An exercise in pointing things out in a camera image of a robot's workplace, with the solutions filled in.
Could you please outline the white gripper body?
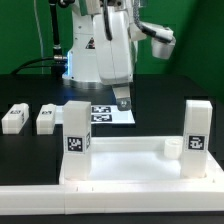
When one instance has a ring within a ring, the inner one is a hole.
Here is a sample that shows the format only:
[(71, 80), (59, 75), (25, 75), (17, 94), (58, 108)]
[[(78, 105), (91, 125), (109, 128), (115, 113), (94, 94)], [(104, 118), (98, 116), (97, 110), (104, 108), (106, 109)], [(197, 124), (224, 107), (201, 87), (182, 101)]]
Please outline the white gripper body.
[(101, 82), (105, 85), (131, 82), (134, 58), (128, 13), (109, 9), (109, 26), (111, 41), (105, 35), (103, 15), (98, 14), (93, 18), (93, 35)]

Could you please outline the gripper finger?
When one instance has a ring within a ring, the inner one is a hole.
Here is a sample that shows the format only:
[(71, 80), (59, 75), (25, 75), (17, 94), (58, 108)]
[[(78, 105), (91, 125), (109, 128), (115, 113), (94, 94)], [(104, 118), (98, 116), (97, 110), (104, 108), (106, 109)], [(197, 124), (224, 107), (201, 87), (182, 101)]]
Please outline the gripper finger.
[(128, 111), (131, 109), (130, 87), (128, 84), (113, 85), (114, 96), (119, 111)]

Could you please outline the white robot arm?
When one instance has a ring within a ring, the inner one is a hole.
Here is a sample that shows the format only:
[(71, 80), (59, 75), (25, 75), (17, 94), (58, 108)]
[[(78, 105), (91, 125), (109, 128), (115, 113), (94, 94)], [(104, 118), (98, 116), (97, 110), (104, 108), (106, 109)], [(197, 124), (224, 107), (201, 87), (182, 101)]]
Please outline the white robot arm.
[(172, 29), (140, 20), (143, 4), (144, 0), (76, 0), (73, 45), (63, 81), (83, 89), (110, 86), (117, 108), (130, 110), (138, 42), (150, 38), (152, 55), (160, 59), (168, 59), (176, 44)]

